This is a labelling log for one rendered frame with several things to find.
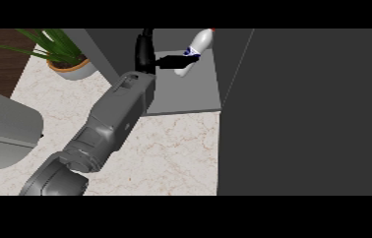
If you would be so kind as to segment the grey cabinet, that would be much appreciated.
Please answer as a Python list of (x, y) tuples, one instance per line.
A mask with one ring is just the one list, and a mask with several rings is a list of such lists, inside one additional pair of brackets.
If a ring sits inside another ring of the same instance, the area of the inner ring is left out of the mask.
[[(136, 40), (142, 30), (67, 29), (64, 32), (112, 84), (135, 69)], [(149, 115), (223, 109), (251, 36), (251, 29), (217, 29), (211, 46), (189, 73), (180, 77), (171, 70), (157, 71)]]

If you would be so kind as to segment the pale grey appliance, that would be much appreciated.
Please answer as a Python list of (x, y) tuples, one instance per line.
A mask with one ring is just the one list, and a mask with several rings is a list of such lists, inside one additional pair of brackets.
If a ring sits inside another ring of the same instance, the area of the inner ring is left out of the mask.
[(25, 158), (39, 145), (43, 130), (42, 113), (0, 94), (0, 169)]

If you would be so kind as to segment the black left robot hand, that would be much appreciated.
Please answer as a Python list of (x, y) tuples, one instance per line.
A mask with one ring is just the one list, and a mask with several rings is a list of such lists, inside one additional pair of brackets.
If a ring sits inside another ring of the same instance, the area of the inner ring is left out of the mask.
[(136, 71), (155, 74), (155, 68), (185, 69), (200, 60), (200, 54), (167, 55), (155, 58), (152, 29), (143, 29), (136, 43)]

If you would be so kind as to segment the dark grey cabinet door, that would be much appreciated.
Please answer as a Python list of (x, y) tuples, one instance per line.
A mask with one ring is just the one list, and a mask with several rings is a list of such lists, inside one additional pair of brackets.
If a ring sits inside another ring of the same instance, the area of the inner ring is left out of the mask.
[(222, 113), (226, 195), (372, 194), (372, 30), (256, 30)]

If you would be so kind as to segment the green potted plant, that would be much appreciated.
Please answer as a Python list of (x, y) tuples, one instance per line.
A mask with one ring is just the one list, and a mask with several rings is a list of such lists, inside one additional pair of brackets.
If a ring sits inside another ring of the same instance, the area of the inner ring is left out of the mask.
[(18, 29), (18, 32), (40, 49), (27, 50), (9, 45), (0, 45), (0, 48), (45, 59), (53, 72), (70, 81), (80, 81), (98, 72), (90, 58), (62, 29), (34, 29), (34, 31)]

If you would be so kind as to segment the white water bottle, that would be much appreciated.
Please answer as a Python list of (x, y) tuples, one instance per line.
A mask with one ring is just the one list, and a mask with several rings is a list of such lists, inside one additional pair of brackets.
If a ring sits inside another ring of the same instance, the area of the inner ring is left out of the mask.
[[(211, 45), (213, 38), (214, 38), (214, 29), (205, 29), (198, 32), (183, 55), (186, 57), (197, 57), (200, 58), (205, 49)], [(189, 63), (188, 66), (182, 69), (174, 70), (174, 74), (180, 77), (185, 77), (188, 72), (191, 71), (195, 63)]]

